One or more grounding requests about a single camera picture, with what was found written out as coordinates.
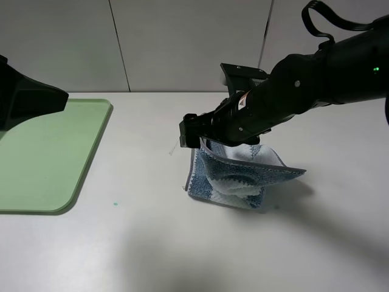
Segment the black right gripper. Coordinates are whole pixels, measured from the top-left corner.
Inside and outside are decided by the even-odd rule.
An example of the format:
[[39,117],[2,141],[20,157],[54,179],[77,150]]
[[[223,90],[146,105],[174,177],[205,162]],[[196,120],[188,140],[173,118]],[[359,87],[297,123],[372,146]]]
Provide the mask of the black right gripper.
[[200,137],[227,146],[257,144],[261,134],[272,131],[269,91],[237,92],[210,114],[183,117],[179,123],[181,148],[199,149]]

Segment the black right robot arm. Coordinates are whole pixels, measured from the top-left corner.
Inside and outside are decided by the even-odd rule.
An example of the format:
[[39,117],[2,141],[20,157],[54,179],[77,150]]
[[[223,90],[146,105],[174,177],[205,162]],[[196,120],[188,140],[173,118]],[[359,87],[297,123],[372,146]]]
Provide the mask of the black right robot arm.
[[355,23],[311,1],[301,17],[311,35],[323,38],[317,52],[290,54],[270,73],[222,64],[229,97],[211,112],[184,116],[181,147],[199,148],[203,139],[255,145],[262,134],[313,108],[388,98],[387,16]]

